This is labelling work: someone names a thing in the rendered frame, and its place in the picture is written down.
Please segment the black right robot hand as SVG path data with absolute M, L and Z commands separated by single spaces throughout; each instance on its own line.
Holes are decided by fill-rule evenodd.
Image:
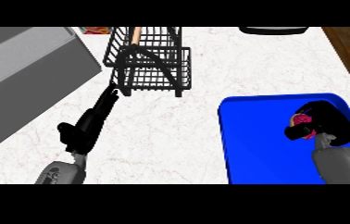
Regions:
M 329 102 L 320 100 L 305 103 L 295 111 L 294 117 L 298 116 L 305 116 L 308 121 L 285 127 L 285 137 L 291 141 L 316 132 L 335 136 L 332 146 L 350 143 L 350 119 Z

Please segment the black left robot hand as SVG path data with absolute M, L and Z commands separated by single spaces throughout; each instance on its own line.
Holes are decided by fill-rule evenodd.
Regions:
M 66 152 L 85 156 L 91 151 L 100 136 L 103 122 L 118 99 L 116 84 L 110 82 L 94 106 L 84 111 L 77 124 L 62 122 L 57 125 Z

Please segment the pink frosted cupcake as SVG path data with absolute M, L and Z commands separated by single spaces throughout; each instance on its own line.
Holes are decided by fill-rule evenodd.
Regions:
M 289 126 L 294 127 L 295 125 L 301 124 L 302 122 L 310 122 L 311 117 L 307 114 L 295 114 L 289 119 Z M 316 131 L 311 131 L 305 136 L 304 139 L 310 140 L 316 136 Z

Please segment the blue tray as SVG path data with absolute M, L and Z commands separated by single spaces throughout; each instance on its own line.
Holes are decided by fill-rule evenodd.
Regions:
M 233 96 L 217 108 L 230 184 L 322 184 L 314 142 L 289 141 L 285 127 L 310 101 L 329 102 L 350 118 L 350 106 L 332 93 Z

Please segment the large grey appliance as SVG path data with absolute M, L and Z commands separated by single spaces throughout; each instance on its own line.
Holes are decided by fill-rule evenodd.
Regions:
M 0 142 L 102 72 L 68 27 L 0 27 Z

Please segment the brown wooden cabinet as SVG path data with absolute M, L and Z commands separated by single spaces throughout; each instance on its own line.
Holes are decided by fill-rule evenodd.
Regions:
M 350 73 L 350 27 L 322 27 L 322 31 Z

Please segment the red and yellow box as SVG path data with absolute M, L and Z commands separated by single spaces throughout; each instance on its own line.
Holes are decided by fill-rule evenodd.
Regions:
M 79 27 L 82 34 L 109 34 L 109 27 Z

